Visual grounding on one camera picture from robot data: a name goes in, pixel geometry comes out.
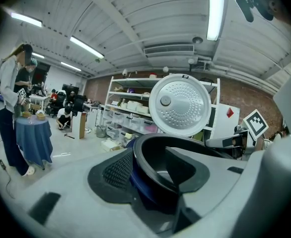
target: dark pants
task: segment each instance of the dark pants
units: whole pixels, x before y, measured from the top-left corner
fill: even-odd
[[[0,110],[0,134],[8,164],[11,167],[16,167],[20,175],[24,175],[28,169],[28,164],[16,144],[13,113],[7,109]]]
[[[68,123],[67,123],[68,126],[71,125],[71,118],[70,118],[70,117],[61,116],[61,117],[58,119],[58,121],[59,121],[62,125],[64,125],[64,126],[65,126],[65,123],[66,123],[66,122],[68,122]]]

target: white sneaker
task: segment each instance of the white sneaker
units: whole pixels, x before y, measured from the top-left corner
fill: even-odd
[[[23,175],[23,177],[25,177],[25,176],[31,176],[34,173],[35,173],[35,168],[33,168],[32,166],[29,166],[28,167],[28,170],[26,171],[25,175]]]

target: round table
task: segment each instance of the round table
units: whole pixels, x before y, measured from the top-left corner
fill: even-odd
[[[43,160],[52,162],[52,133],[47,119],[37,120],[35,115],[30,118],[19,117],[16,120],[15,133],[16,142],[26,160],[38,164],[43,169]]]

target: white jacket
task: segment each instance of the white jacket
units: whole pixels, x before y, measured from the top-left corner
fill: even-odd
[[[16,56],[11,56],[0,68],[0,93],[4,99],[4,102],[0,102],[0,110],[6,108],[14,113],[14,106],[18,100],[18,94],[13,92],[17,71]]]

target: open lid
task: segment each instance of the open lid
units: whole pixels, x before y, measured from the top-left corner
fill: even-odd
[[[208,123],[211,99],[206,88],[194,77],[173,74],[158,81],[151,91],[149,111],[163,132],[193,136]]]

